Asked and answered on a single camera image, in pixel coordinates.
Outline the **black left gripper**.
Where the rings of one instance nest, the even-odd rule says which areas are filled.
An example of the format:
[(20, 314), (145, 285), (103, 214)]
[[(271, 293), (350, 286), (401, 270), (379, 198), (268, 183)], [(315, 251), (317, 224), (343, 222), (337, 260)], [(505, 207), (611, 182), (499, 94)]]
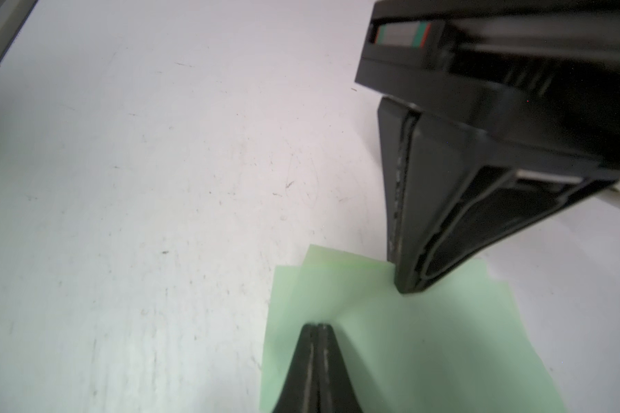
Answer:
[(620, 1), (379, 1), (356, 81), (430, 114), (402, 294), (620, 180)]

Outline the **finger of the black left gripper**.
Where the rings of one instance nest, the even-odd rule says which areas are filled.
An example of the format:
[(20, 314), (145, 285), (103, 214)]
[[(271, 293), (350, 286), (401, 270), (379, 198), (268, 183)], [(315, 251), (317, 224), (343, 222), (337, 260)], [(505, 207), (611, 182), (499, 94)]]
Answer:
[(416, 243), (411, 218), (413, 159), (418, 147), (421, 114), (391, 97), (377, 110), (382, 175), (387, 212), (387, 259), (414, 267)]

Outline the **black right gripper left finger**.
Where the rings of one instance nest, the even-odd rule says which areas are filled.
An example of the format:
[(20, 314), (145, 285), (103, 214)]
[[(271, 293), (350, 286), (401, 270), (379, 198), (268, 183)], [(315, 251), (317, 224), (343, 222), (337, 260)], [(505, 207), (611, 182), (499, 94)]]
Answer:
[(274, 413), (318, 411), (317, 350), (318, 326), (304, 325)]

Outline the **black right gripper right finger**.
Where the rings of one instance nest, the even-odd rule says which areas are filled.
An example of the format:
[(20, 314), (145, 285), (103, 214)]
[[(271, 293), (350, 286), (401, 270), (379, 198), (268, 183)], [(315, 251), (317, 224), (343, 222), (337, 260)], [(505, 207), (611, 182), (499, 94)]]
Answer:
[(318, 389), (318, 412), (357, 413), (363, 411), (331, 325), (317, 326), (314, 364)]

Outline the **green paper sheet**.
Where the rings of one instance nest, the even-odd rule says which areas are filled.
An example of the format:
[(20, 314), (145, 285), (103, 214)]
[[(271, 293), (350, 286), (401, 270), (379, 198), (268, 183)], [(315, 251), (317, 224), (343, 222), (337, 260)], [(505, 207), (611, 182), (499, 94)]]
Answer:
[(480, 259), (418, 294), (392, 264), (313, 245), (276, 268), (259, 409), (273, 410), (301, 328), (332, 325), (366, 412), (563, 412), (508, 284)]

